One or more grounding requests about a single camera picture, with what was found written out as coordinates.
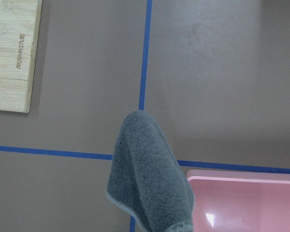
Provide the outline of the pink plastic bin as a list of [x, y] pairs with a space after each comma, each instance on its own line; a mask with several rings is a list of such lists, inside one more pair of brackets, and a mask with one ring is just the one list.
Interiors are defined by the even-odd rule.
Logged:
[[196, 232], [290, 232], [290, 174], [189, 170]]

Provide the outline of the grey pink cleaning cloth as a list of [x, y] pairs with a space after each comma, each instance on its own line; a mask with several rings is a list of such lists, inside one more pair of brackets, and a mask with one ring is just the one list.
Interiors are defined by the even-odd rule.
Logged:
[[106, 195], [144, 232], [193, 231], [193, 191], [163, 131], [145, 111], [130, 113], [121, 125]]

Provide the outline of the bamboo cutting board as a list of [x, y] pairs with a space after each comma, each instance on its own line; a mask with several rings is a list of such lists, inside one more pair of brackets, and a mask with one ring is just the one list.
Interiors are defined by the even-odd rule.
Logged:
[[30, 111], [42, 4], [0, 0], [0, 111]]

